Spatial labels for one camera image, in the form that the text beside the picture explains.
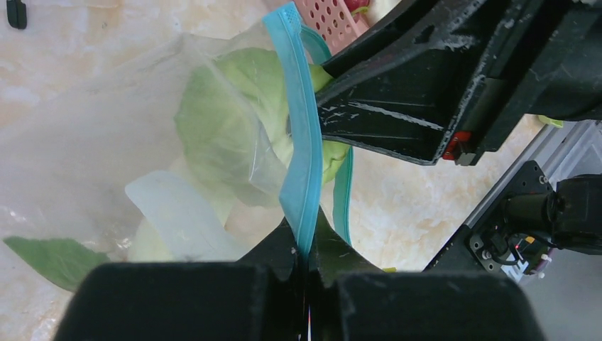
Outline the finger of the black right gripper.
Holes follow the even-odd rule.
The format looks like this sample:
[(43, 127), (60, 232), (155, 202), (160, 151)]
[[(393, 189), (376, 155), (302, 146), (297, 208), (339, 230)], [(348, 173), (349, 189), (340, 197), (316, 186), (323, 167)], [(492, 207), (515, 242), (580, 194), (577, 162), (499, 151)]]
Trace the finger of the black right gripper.
[(525, 114), (601, 118), (601, 2), (402, 1), (324, 69), (324, 139), (474, 166)]

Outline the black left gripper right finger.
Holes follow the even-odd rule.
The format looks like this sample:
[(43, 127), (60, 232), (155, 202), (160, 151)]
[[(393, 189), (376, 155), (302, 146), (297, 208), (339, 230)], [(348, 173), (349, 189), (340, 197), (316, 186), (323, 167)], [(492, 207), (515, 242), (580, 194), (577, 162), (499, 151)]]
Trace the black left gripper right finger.
[(543, 340), (517, 284), (483, 271), (393, 272), (345, 242), (323, 212), (309, 255), (311, 340)]

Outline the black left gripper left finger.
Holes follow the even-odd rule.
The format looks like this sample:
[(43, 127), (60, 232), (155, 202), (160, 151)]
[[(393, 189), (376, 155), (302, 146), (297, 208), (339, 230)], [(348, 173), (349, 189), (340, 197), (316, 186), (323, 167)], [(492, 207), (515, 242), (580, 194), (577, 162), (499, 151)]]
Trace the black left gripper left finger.
[(299, 253), (282, 221), (238, 261), (110, 263), (72, 297), (56, 340), (298, 340)]

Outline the pink plastic perforated basket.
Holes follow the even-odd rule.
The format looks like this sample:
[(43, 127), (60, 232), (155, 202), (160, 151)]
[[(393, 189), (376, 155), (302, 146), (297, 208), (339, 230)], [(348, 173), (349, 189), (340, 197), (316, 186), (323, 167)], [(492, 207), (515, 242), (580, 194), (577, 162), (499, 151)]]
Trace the pink plastic perforated basket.
[(369, 28), (365, 12), (352, 15), (344, 0), (294, 0), (306, 26), (318, 33), (332, 55), (341, 52)]

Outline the clear zip bag blue zipper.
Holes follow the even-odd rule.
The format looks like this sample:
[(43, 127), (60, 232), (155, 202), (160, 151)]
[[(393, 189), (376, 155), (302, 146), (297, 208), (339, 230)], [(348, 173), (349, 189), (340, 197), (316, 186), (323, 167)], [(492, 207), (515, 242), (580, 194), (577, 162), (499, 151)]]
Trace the clear zip bag blue zipper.
[(289, 224), (299, 253), (298, 340), (305, 339), (306, 260), (317, 216), (323, 212), (322, 189), (334, 181), (332, 228), (348, 239), (353, 151), (322, 138), (314, 94), (330, 81), (322, 66), (332, 53), (290, 2), (230, 39), (183, 33), (1, 130), (2, 340), (56, 340), (77, 291), (43, 278), (3, 243), (7, 237), (74, 239), (105, 253), (110, 258), (105, 264), (166, 263), (128, 261), (143, 215), (125, 187), (152, 171), (169, 169), (179, 157), (185, 159), (174, 118), (192, 71), (243, 48), (278, 55), (293, 153), (278, 203), (250, 206), (233, 197), (224, 228), (252, 250), (282, 221)]

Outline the green cabbage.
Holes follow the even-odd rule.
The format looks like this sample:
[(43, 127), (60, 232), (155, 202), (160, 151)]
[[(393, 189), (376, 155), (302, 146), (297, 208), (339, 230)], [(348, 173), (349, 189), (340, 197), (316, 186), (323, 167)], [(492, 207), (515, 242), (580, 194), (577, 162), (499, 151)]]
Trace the green cabbage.
[(293, 144), (275, 51), (243, 48), (195, 68), (174, 121), (190, 172), (204, 189), (250, 206), (278, 203)]

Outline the green leafy vegetable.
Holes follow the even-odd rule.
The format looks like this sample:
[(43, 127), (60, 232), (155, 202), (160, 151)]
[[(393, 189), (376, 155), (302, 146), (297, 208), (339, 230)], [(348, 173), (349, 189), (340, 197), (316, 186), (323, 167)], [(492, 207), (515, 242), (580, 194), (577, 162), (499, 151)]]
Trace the green leafy vegetable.
[(12, 236), (3, 243), (43, 278), (66, 291), (76, 291), (88, 273), (109, 263), (102, 252), (86, 248), (74, 239), (27, 239)]

